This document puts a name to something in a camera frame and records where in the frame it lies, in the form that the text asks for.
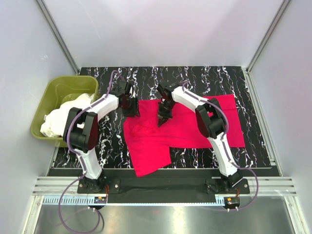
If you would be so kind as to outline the pink t shirt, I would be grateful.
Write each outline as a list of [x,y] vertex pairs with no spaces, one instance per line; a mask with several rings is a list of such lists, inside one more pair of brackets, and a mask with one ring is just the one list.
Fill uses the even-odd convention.
[[123,124],[124,138],[136,176],[142,177],[171,164],[169,148],[210,148],[199,132],[195,113],[176,104],[173,118],[158,126],[158,100],[140,100],[139,117]]

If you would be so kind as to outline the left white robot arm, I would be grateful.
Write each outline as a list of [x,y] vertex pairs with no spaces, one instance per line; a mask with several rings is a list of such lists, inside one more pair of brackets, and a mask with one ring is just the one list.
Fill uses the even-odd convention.
[[68,113],[63,140],[78,157],[83,169],[82,180],[94,193],[100,193],[105,188],[103,170],[95,151],[99,135],[98,122],[119,108],[125,117],[140,116],[138,98],[134,84],[130,81],[119,81],[116,88],[99,100],[84,109],[73,107]]

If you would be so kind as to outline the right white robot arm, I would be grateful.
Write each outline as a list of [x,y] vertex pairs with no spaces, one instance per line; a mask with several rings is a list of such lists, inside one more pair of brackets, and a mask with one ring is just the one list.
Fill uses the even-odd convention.
[[234,162],[234,157],[227,140],[229,121],[222,111],[217,99],[200,97],[185,87],[185,83],[159,83],[157,90],[161,95],[158,103],[158,121],[160,127],[173,118],[173,108],[179,103],[195,113],[199,132],[211,143],[219,164],[221,179],[215,183],[215,191],[223,189],[233,193],[242,180],[240,167]]

